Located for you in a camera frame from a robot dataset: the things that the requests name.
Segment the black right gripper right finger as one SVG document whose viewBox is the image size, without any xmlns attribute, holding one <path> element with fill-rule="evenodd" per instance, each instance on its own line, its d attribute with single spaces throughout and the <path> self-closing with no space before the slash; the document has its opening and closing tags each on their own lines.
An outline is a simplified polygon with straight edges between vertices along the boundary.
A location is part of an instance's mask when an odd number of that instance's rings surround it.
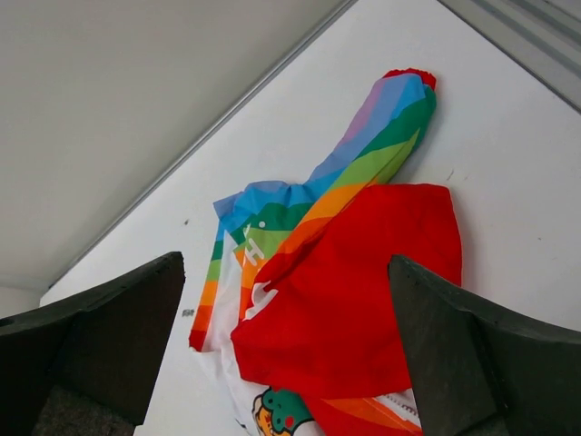
<svg viewBox="0 0 581 436">
<path fill-rule="evenodd" d="M 579 434 L 579 332 L 509 310 L 401 255 L 388 275 L 424 434 Z"/>
</svg>

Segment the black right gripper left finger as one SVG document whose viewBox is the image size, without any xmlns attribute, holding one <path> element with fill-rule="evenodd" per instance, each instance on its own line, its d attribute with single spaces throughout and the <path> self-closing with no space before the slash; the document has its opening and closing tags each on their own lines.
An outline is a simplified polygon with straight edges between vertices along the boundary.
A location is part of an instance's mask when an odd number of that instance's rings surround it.
<svg viewBox="0 0 581 436">
<path fill-rule="evenodd" d="M 4 435 L 132 435 L 144 423 L 185 282 L 166 253 L 1 321 Z"/>
</svg>

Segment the rainbow red kids jacket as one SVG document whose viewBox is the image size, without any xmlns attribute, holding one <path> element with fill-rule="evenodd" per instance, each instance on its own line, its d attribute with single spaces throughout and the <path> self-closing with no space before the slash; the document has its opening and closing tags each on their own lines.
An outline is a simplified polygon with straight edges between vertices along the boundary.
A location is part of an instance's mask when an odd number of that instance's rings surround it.
<svg viewBox="0 0 581 436">
<path fill-rule="evenodd" d="M 394 184 L 437 106 L 436 78 L 385 73 L 303 183 L 217 201 L 189 344 L 250 435 L 419 435 L 388 266 L 453 282 L 462 246 L 448 188 Z"/>
</svg>

